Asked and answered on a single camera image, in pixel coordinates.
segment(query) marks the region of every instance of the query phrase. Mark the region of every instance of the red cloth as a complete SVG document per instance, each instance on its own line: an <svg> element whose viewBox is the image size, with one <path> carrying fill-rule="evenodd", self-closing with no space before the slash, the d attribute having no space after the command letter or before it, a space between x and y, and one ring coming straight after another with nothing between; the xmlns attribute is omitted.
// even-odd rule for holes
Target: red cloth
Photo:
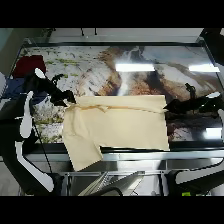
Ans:
<svg viewBox="0 0 224 224"><path fill-rule="evenodd" d="M42 55L23 56L16 63L16 67L12 73L13 78L22 78L27 73L32 72L35 68L39 68L44 74L46 66Z"/></svg>

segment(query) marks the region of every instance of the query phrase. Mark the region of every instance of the floor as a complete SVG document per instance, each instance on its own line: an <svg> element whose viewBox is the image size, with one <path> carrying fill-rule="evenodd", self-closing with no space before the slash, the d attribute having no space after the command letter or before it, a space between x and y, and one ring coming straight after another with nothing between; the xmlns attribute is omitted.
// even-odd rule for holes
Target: floor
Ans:
<svg viewBox="0 0 224 224"><path fill-rule="evenodd" d="M198 36L203 28L97 28L98 35L162 35L162 36ZM94 28L83 28L85 35L94 35ZM59 36L80 36L80 28L56 28L52 38ZM35 165L42 171L48 172L47 163L38 162ZM71 171L71 164L65 162L51 162L53 172ZM214 195L224 195L223 187L214 191ZM0 162L0 196L18 195L19 185L3 162Z"/></svg>

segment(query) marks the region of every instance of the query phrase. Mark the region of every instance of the table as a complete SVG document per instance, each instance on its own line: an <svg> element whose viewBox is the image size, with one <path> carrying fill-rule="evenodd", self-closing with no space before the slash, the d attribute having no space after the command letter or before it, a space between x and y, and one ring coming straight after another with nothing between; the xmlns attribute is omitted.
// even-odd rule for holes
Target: table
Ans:
<svg viewBox="0 0 224 224"><path fill-rule="evenodd" d="M52 79L64 74L58 87L73 91L75 96L164 94L169 103L175 98L189 99L185 83L195 86L197 97L223 91L220 74L189 71L191 65L215 65L199 37L27 38L18 59L25 55L43 55L46 76ZM117 72L118 63L153 64L155 71ZM47 152L55 160L69 159L61 135L65 108L54 107L48 97L35 109L34 118ZM206 128L222 127L219 118L192 112L168 114L166 118L171 152L102 148L104 160L224 157L221 138L211 139L206 134ZM41 149L37 147L34 153L41 153Z"/></svg>

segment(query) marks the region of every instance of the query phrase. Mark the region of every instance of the marble pattern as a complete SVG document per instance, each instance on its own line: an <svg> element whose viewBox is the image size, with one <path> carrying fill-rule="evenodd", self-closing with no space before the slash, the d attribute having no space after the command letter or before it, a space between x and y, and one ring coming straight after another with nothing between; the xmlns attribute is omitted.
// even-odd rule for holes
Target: marble pattern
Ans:
<svg viewBox="0 0 224 224"><path fill-rule="evenodd" d="M52 79L57 74L64 74L57 86L63 91L71 90L76 96L164 94L168 103L174 98L189 99L185 83L195 86L198 97L222 91L216 73L189 71L189 65L210 63L207 53L200 47L33 47L23 49L20 57L24 55L43 55L46 76ZM153 63L155 71L117 72L116 63ZM35 120L43 142L62 142L65 108L54 107L48 97L35 109ZM180 120L176 123L175 119L167 123L170 141L195 140L197 134L193 126ZM199 127L200 132L206 124L202 126Z"/></svg>

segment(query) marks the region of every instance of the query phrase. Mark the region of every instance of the folded shirt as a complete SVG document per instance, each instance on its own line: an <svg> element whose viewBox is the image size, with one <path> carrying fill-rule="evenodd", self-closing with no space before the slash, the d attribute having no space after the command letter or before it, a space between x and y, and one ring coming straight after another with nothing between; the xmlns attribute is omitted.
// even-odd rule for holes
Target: folded shirt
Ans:
<svg viewBox="0 0 224 224"><path fill-rule="evenodd" d="M83 96L65 111L63 141L76 171L102 159L100 146L169 150L163 95Z"/></svg>

